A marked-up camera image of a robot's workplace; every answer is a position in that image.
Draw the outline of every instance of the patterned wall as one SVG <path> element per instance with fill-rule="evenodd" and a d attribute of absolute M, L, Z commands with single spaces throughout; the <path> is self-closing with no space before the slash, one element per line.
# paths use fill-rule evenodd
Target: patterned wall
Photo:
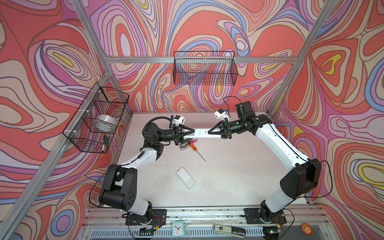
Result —
<path fill-rule="evenodd" d="M 341 0 L 273 118 L 332 194 L 317 199 L 341 239 L 384 239 L 384 2 Z M 320 188 L 329 192 L 326 165 Z"/>
<path fill-rule="evenodd" d="M 0 221 L 102 75 L 67 0 L 0 0 Z M 108 154 L 68 147 L 13 240 L 75 237 L 90 184 L 110 164 L 125 122 Z"/>
<path fill-rule="evenodd" d="M 173 56 L 234 50 L 236 56 L 296 56 L 322 0 L 97 0 L 86 3 L 110 56 Z M 289 64 L 238 64 L 235 86 L 175 86 L 173 64 L 115 64 L 133 111 L 215 111 L 225 96 L 265 111 Z M 237 100 L 231 99 L 231 110 Z"/>

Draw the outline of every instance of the screwdriver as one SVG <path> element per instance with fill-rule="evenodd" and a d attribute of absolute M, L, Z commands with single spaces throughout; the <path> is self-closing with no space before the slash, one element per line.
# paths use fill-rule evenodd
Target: screwdriver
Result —
<path fill-rule="evenodd" d="M 191 141 L 188 141 L 187 143 L 195 152 L 197 152 L 201 156 L 201 154 L 197 151 L 197 148 L 195 147 L 195 145 L 193 145 L 193 143 Z"/>

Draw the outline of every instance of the wire basket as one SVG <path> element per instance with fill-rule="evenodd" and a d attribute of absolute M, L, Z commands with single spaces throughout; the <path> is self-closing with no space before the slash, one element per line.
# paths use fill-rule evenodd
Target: wire basket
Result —
<path fill-rule="evenodd" d="M 237 79 L 234 51 L 175 51 L 175 85 L 232 85 Z"/>
<path fill-rule="evenodd" d="M 128 100 L 129 95 L 118 89 L 99 86 L 80 120 L 64 135 L 81 152 L 107 153 Z M 103 114 L 109 122 L 99 119 Z"/>

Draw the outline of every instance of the red badge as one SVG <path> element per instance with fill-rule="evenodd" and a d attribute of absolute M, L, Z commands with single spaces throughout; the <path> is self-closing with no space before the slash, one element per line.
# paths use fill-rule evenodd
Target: red badge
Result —
<path fill-rule="evenodd" d="M 303 230 L 303 233 L 305 233 L 306 235 L 312 235 L 313 234 L 312 227 L 307 223 L 303 223 L 301 225 L 301 230 Z"/>

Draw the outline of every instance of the clock face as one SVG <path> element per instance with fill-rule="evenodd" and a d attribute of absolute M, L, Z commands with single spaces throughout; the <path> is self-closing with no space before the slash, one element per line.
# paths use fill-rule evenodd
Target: clock face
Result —
<path fill-rule="evenodd" d="M 175 222 L 172 224 L 172 235 L 175 237 L 184 235 L 184 222 Z"/>

